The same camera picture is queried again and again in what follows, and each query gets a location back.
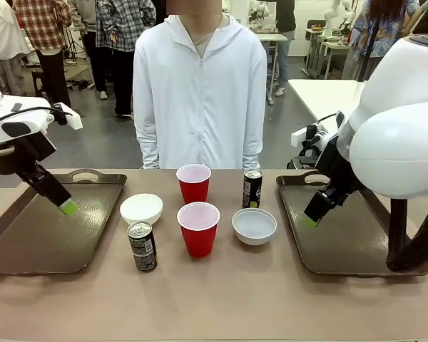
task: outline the brown tray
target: brown tray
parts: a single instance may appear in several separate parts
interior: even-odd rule
[[[276,178],[290,226],[305,267],[316,274],[341,276],[423,276],[428,263],[407,273],[392,272],[388,254],[389,212],[369,190],[351,194],[342,207],[330,210],[317,227],[304,213],[324,182],[307,182],[308,176]]]
[[[90,175],[73,180],[80,174]],[[0,274],[75,273],[92,259],[127,177],[88,169],[55,177],[71,193],[77,213],[64,216],[28,188],[0,217]]]

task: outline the white bowl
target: white bowl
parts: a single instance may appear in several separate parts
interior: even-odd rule
[[[242,209],[231,219],[236,237],[250,246],[265,244],[277,229],[276,219],[265,210],[257,208]]]
[[[137,221],[147,221],[154,224],[162,215],[163,201],[159,196],[139,194],[129,197],[121,205],[122,218],[132,224]]]

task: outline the black can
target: black can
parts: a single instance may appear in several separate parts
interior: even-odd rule
[[[127,229],[127,234],[136,268],[143,272],[156,269],[157,249],[152,225],[147,221],[135,222]]]
[[[259,170],[244,171],[243,208],[258,208],[262,197],[263,173]]]

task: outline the red plaid shirt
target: red plaid shirt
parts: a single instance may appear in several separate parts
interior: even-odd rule
[[[13,7],[35,49],[65,46],[62,27],[71,25],[66,0],[14,0]]]

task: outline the blue floral shirt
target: blue floral shirt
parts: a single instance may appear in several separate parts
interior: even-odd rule
[[[362,33],[370,32],[372,34],[372,29],[374,28],[375,23],[370,23],[368,21],[367,15],[370,10],[371,0],[366,0],[363,6],[358,19],[354,24],[352,30],[352,40],[350,42],[351,49],[355,52],[355,59],[360,59],[360,56],[366,54],[367,46],[369,40],[365,45],[362,45],[360,41],[362,39]],[[379,32],[377,33],[376,41],[372,48],[371,57],[383,57],[390,50],[390,48],[395,44],[400,37],[401,30],[404,28],[404,15],[407,11],[409,16],[413,16],[415,11],[419,7],[418,0],[404,0],[404,5],[401,10],[401,16],[396,21],[383,21],[380,23]]]

